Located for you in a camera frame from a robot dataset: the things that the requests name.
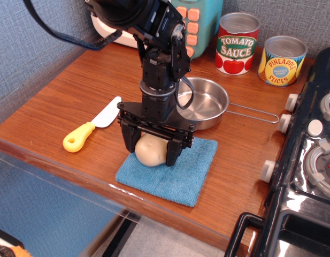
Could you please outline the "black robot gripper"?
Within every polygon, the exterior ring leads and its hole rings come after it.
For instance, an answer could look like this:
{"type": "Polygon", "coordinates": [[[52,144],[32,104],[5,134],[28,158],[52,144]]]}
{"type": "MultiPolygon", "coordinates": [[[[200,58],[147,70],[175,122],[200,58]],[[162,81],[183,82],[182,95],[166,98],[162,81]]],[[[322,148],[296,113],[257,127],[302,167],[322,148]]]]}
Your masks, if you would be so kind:
{"type": "Polygon", "coordinates": [[[166,139],[166,165],[175,165],[182,149],[191,147],[193,132],[196,127],[193,122],[183,118],[177,111],[178,85],[171,85],[167,90],[155,90],[146,85],[140,86],[142,102],[118,103],[120,114],[118,122],[126,149],[133,153],[141,132],[166,139]]]}

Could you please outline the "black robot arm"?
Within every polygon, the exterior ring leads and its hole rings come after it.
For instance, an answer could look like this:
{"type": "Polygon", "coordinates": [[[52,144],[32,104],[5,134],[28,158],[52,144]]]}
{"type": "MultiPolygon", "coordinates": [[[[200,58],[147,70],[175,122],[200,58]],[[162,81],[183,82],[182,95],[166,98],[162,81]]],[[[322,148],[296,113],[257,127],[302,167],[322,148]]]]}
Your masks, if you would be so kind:
{"type": "Polygon", "coordinates": [[[88,1],[93,16],[117,31],[133,35],[142,66],[142,101],[120,102],[119,123],[125,146],[134,152],[142,133],[167,141],[166,165],[175,165],[192,144],[195,125],[179,110],[181,82],[188,83],[191,59],[186,49],[182,15],[169,1],[88,1]]]}

